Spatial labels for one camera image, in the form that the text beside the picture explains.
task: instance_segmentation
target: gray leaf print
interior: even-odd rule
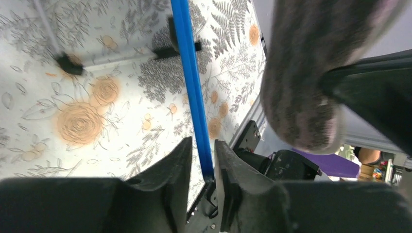
[[[8,148],[9,151],[13,151],[13,152],[24,152],[23,150],[19,149],[19,148]]]
[[[41,99],[37,101],[39,104],[45,106],[45,107],[53,107],[56,106],[51,100],[48,99]]]
[[[36,134],[33,134],[32,142],[33,142],[34,144],[36,144],[36,143],[38,142],[38,136],[37,136]]]
[[[227,47],[235,46],[236,41],[240,43],[240,32],[245,35],[244,25],[246,13],[249,13],[248,3],[251,3],[251,0],[231,0],[230,3],[213,0],[213,5],[221,13],[220,15],[212,13],[212,18],[219,24],[218,27],[211,25],[212,31],[217,36],[213,39],[216,44],[213,46],[215,58],[228,51]]]
[[[195,19],[193,30],[201,28],[206,24],[205,18],[201,15],[200,9],[193,1],[189,1],[191,17]],[[205,74],[207,66],[212,62],[211,42],[196,36],[196,40],[201,41],[202,51],[197,52],[199,72]],[[152,48],[164,48],[171,46],[169,28],[163,27],[160,31],[153,35]],[[143,93],[150,101],[158,101],[164,103],[166,100],[166,91],[171,94],[181,94],[185,81],[183,76],[183,68],[179,57],[169,59],[149,60],[140,63],[141,74],[138,76],[139,86],[145,88]]]
[[[1,96],[1,102],[3,103],[3,106],[5,108],[7,108],[8,110],[12,110],[14,108],[14,98],[13,96],[8,93],[5,92],[2,96]]]
[[[18,90],[21,91],[21,93],[22,93],[24,96],[27,95],[27,91],[26,91],[26,89],[24,88],[24,86],[22,86],[22,85],[19,84],[19,83],[16,83],[16,87],[17,87]]]
[[[17,67],[17,66],[10,66],[10,68],[12,68],[14,71],[17,71],[17,72],[23,72],[23,70],[21,70],[19,67]]]
[[[159,13],[151,10],[152,0],[141,0],[137,2],[134,10],[129,9],[124,20],[120,24],[120,37],[129,43],[132,36],[137,32],[147,36],[152,33],[152,28],[159,23]]]
[[[22,130],[24,130],[24,131],[29,131],[29,129],[27,129],[24,125],[22,125],[22,124],[20,124],[20,123],[18,123],[17,126],[18,126],[19,128],[21,128]]]
[[[170,0],[155,0],[153,7],[161,12],[170,9]]]
[[[107,9],[109,8],[110,0],[97,0],[96,6],[93,7],[93,10],[97,12],[97,16],[101,17],[102,14],[107,15]]]
[[[55,82],[51,83],[51,88],[53,89],[55,94],[62,93],[62,87],[60,86],[59,83],[55,83]]]
[[[88,161],[87,161],[87,163],[88,164],[95,164],[95,163],[97,163],[99,160],[97,160],[97,159],[89,159]]]
[[[35,104],[33,107],[28,109],[22,119],[25,120],[41,120],[53,116],[56,113],[57,107],[54,105],[52,107],[46,107],[39,103]]]
[[[85,35],[89,33],[88,15],[90,1],[56,1],[46,10],[54,34],[61,45],[71,49],[83,46]],[[43,36],[42,24],[38,15],[10,12],[10,18],[1,16],[0,36],[7,39],[18,51],[28,54],[41,62],[53,61],[53,53],[48,38]]]
[[[89,93],[85,89],[83,85],[80,83],[77,83],[76,86],[74,87],[74,98],[78,102],[84,102],[87,103],[89,102]]]
[[[74,99],[66,94],[57,94],[51,97],[54,101],[54,104],[57,106],[57,108],[61,111],[64,110],[64,108],[74,102]]]
[[[0,148],[6,148],[10,141],[10,137],[6,133],[7,130],[0,127]]]

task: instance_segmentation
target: black plastic bracket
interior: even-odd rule
[[[260,141],[260,132],[255,121],[251,120],[247,123],[239,139],[236,141],[233,151],[242,154],[242,159],[248,160],[248,154],[256,149]],[[253,160],[260,161],[267,159],[266,157],[256,156]],[[218,204],[216,199],[216,183],[211,182],[205,184],[197,199],[187,214],[186,232],[190,233],[219,233],[218,228]]]
[[[253,153],[260,141],[259,128],[254,120],[250,120],[243,132],[240,134],[239,139],[236,141],[233,151],[238,149],[246,149]]]

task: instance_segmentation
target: orange rose print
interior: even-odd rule
[[[60,136],[72,145],[92,143],[103,129],[104,119],[89,103],[72,103],[57,119]]]
[[[93,107],[106,106],[114,102],[119,95],[119,88],[113,79],[99,79],[93,85],[90,105]]]
[[[152,127],[152,124],[150,122],[151,120],[153,120],[153,117],[150,116],[150,113],[146,113],[144,115],[144,121],[142,123],[142,132],[145,130],[150,130],[150,128]]]
[[[182,100],[183,106],[186,104],[189,104],[189,96],[187,94],[183,95],[183,100]]]
[[[224,102],[220,105],[219,115],[221,118],[224,118],[227,113],[229,113],[229,104],[227,104],[227,102]]]
[[[220,135],[220,130],[222,129],[222,125],[218,118],[213,118],[209,121],[207,125],[207,129],[209,131],[209,138],[217,139]]]
[[[112,37],[108,35],[100,36],[100,38],[96,38],[97,41],[103,45],[102,48],[102,55],[110,52],[118,52],[116,49],[118,48],[117,43],[113,40]]]
[[[217,91],[212,91],[212,95],[210,96],[210,100],[212,103],[216,103],[218,101],[218,92]]]
[[[33,159],[40,158],[42,153],[47,149],[45,143],[39,142],[34,145],[32,150],[26,151],[21,155],[21,158],[24,161],[31,161]]]
[[[172,120],[173,120],[173,114],[175,114],[177,112],[176,105],[174,103],[169,104],[168,110],[169,110],[169,112],[166,115],[167,116],[172,115]]]
[[[249,29],[250,44],[255,46],[259,42],[259,38],[259,28],[256,25],[252,25]]]

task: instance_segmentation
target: black mechanical part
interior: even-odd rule
[[[255,121],[251,120],[245,126],[241,133],[241,136],[236,141],[234,150],[236,150],[241,159],[245,160],[252,167],[254,167],[255,169],[264,167],[262,168],[262,170],[264,170],[266,167],[268,167],[270,159],[250,152],[256,149],[259,140],[260,132],[258,130],[258,126],[256,125]],[[239,148],[239,145],[245,146],[245,148],[247,149]],[[220,228],[218,227],[220,224],[217,221],[219,211],[216,195],[216,183],[211,182],[205,184],[188,212],[186,232],[220,232]]]
[[[168,25],[169,25],[169,36],[170,36],[170,41],[172,43],[172,46],[155,49],[153,51],[153,53],[156,54],[155,60],[175,57],[179,55],[179,46],[177,43],[176,27],[174,25],[174,20],[172,16],[168,17]],[[194,48],[196,52],[201,51],[202,44],[200,42],[195,42]]]
[[[258,126],[254,120],[250,120],[233,146],[233,150],[238,151],[239,149],[247,149],[250,152],[253,152],[258,146],[259,141],[260,132]]]
[[[412,155],[412,50],[362,59],[326,73],[323,92]]]
[[[311,180],[320,175],[319,166],[309,159],[291,150],[276,152],[273,162],[269,164],[266,173],[271,180]]]
[[[383,183],[273,181],[217,140],[215,178],[222,232],[412,232],[409,204]]]
[[[246,149],[238,149],[235,152],[244,162],[252,166],[258,172],[265,174],[273,159],[252,153]]]
[[[75,64],[74,62],[72,62],[65,52],[63,54],[57,55],[54,59],[64,72],[73,75],[83,74],[83,65]]]
[[[182,233],[192,138],[123,182],[114,178],[0,182],[0,232]]]

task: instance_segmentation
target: gray fern leaf print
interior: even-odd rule
[[[166,8],[168,5],[163,0],[137,1],[133,10],[129,9],[124,20],[121,21],[120,37],[126,39],[129,44],[136,33],[142,36],[151,35],[152,28],[160,22],[159,12],[165,11]]]
[[[228,47],[236,46],[240,43],[240,33],[245,35],[245,18],[249,13],[248,3],[251,0],[231,0],[216,1],[213,5],[219,10],[220,14],[213,14],[213,19],[218,23],[218,27],[211,25],[212,31],[217,38],[213,39],[216,44],[213,46],[215,58],[218,58]]]
[[[92,12],[90,1],[46,2],[47,17],[61,46],[82,48],[89,35],[89,15]],[[48,37],[44,36],[40,16],[26,12],[10,11],[9,15],[0,15],[0,37],[8,43],[42,63],[52,61],[53,52]]]
[[[196,41],[202,43],[202,51],[197,52],[199,72],[205,74],[207,65],[212,62],[213,54],[211,42],[199,36],[200,30],[206,24],[206,19],[202,15],[199,7],[192,1],[189,1],[191,18],[193,20],[193,31],[195,32]],[[164,48],[172,46],[169,27],[163,27],[156,32],[152,38],[152,48]],[[185,87],[183,76],[183,67],[180,57],[172,57],[161,60],[149,60],[140,63],[141,75],[138,76],[139,86],[145,90],[143,93],[150,101],[164,103],[166,100],[166,91],[171,94],[181,94]]]

